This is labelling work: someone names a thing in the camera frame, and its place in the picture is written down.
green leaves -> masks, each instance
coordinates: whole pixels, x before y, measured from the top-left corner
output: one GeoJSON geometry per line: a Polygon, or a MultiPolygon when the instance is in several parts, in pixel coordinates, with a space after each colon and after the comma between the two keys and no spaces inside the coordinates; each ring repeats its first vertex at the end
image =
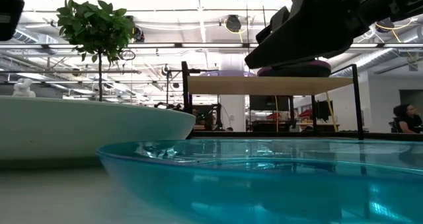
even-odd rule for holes
{"type": "Polygon", "coordinates": [[[81,25],[81,23],[80,23],[79,21],[77,21],[77,20],[74,20],[74,21],[72,22],[72,27],[73,27],[73,29],[74,29],[76,32],[79,32],[79,31],[82,29],[82,25],[81,25]]]}
{"type": "Polygon", "coordinates": [[[72,13],[72,10],[69,7],[62,7],[62,8],[58,8],[58,12],[61,15],[70,15],[72,13]]]}
{"type": "Polygon", "coordinates": [[[93,63],[95,63],[97,61],[98,56],[97,55],[93,55],[91,58],[91,61],[93,61],[93,63]]]}
{"type": "Polygon", "coordinates": [[[101,9],[104,10],[106,13],[112,14],[112,12],[113,12],[113,5],[111,3],[110,4],[107,4],[104,1],[98,0],[98,5],[100,5],[101,9]]]}
{"type": "Polygon", "coordinates": [[[132,38],[134,23],[124,16],[126,9],[113,11],[113,4],[98,1],[98,5],[85,2],[78,4],[66,0],[65,7],[58,9],[60,35],[75,45],[84,61],[91,54],[91,61],[98,61],[99,54],[109,61],[118,61],[119,53],[132,38]]]}
{"type": "Polygon", "coordinates": [[[118,9],[118,10],[116,10],[116,11],[114,11],[114,14],[116,15],[116,16],[124,16],[125,14],[126,14],[126,9],[118,9]]]}
{"type": "Polygon", "coordinates": [[[88,13],[85,13],[84,14],[84,17],[87,19],[87,18],[89,18],[89,17],[91,17],[91,16],[93,16],[95,13],[93,13],[93,12],[88,12],[88,13]]]}

blue plastic bowl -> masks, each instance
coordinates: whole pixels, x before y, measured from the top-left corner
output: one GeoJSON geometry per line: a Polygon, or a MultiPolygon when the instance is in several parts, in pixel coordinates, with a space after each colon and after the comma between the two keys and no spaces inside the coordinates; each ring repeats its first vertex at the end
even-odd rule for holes
{"type": "Polygon", "coordinates": [[[423,146],[325,139],[108,145],[110,176],[194,223],[423,223],[423,146]]]}

plant stem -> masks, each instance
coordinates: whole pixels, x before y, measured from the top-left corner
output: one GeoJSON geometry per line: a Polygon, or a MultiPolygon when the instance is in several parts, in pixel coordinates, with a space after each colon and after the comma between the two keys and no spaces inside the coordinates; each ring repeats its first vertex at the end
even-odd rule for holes
{"type": "Polygon", "coordinates": [[[103,101],[103,73],[101,71],[101,52],[98,53],[98,93],[100,96],[98,97],[98,101],[103,101]]]}

small white figurine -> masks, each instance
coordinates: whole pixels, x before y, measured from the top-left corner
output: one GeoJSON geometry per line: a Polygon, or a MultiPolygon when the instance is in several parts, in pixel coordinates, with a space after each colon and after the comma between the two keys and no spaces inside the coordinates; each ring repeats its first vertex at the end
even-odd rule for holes
{"type": "Polygon", "coordinates": [[[12,96],[25,96],[35,98],[35,93],[30,90],[31,84],[31,79],[19,79],[18,83],[13,86],[15,91],[13,92],[12,96]]]}

wooden shelf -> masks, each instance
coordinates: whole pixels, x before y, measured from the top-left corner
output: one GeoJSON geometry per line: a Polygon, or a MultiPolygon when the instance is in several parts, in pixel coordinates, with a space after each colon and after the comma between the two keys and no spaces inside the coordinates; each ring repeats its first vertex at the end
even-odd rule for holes
{"type": "Polygon", "coordinates": [[[351,78],[188,76],[192,94],[317,95],[350,84],[351,78]]]}

